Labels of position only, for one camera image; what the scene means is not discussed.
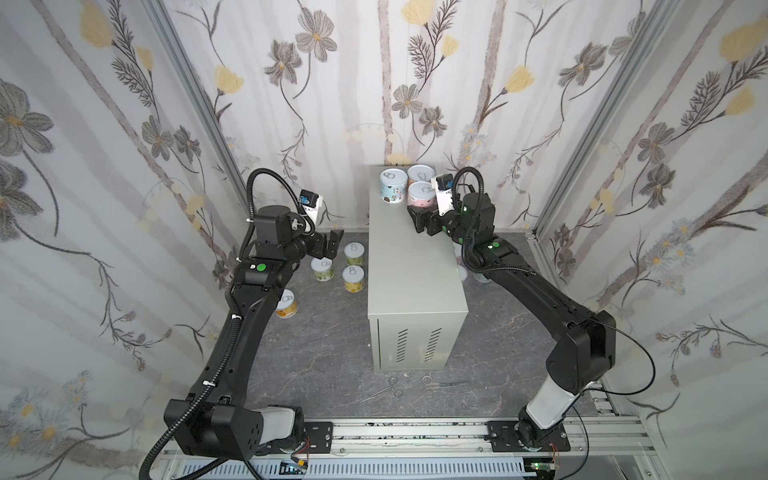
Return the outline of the pink labelled can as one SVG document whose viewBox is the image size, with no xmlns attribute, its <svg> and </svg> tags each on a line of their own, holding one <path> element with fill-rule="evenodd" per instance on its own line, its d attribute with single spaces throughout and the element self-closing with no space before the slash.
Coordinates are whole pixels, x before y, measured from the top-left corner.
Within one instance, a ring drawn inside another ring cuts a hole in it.
<svg viewBox="0 0 768 480">
<path fill-rule="evenodd" d="M 407 204 L 418 208 L 430 208 L 436 204 L 436 193 L 428 181 L 416 181 L 408 187 Z"/>
</svg>

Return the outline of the orange labelled can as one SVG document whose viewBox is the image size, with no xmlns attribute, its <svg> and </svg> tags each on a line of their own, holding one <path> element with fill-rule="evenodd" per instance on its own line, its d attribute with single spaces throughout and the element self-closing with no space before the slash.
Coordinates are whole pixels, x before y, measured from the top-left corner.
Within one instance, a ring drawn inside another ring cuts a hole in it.
<svg viewBox="0 0 768 480">
<path fill-rule="evenodd" d="M 416 182 L 430 183 L 435 177 L 436 171 L 433 167 L 423 164 L 414 164 L 407 169 L 408 185 Z"/>
</svg>

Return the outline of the teal labelled can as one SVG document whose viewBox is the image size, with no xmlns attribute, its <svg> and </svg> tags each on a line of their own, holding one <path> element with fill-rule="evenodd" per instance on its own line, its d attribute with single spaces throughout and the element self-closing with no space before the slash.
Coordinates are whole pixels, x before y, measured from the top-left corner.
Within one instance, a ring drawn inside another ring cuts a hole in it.
<svg viewBox="0 0 768 480">
<path fill-rule="evenodd" d="M 381 199 L 390 204 L 399 204 L 407 196 L 408 174 L 399 168 L 388 168 L 379 175 Z"/>
</svg>

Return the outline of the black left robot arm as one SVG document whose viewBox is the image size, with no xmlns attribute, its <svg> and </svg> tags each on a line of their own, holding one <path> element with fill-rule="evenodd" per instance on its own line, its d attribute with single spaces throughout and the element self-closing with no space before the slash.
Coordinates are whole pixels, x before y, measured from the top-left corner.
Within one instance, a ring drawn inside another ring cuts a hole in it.
<svg viewBox="0 0 768 480">
<path fill-rule="evenodd" d="M 168 403 L 167 429 L 147 453 L 139 478 L 150 478 L 153 464 L 171 441 L 187 455 L 210 458 L 191 473 L 193 479 L 229 460 L 249 463 L 273 449 L 308 448 L 301 408 L 251 410 L 245 405 L 264 331 L 301 260 L 334 258 L 344 235 L 341 230 L 317 231 L 320 195 L 302 190 L 289 197 L 291 206 L 248 203 L 247 231 L 224 290 L 228 318 L 197 382 L 185 398 Z"/>
</svg>

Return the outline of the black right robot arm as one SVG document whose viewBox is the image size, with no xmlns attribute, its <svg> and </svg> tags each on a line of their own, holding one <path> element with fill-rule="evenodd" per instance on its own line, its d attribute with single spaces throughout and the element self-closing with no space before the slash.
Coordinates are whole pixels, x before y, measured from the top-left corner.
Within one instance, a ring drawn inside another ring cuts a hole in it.
<svg viewBox="0 0 768 480">
<path fill-rule="evenodd" d="M 464 267 L 501 286 L 546 328 L 555 346 L 547 377 L 513 426 L 512 442 L 528 451 L 550 446 L 564 432 L 567 411 L 616 361 L 616 321 L 561 292 L 495 232 L 495 206 L 474 167 L 431 181 L 436 200 L 407 208 L 417 232 L 440 232 L 460 245 Z"/>
</svg>

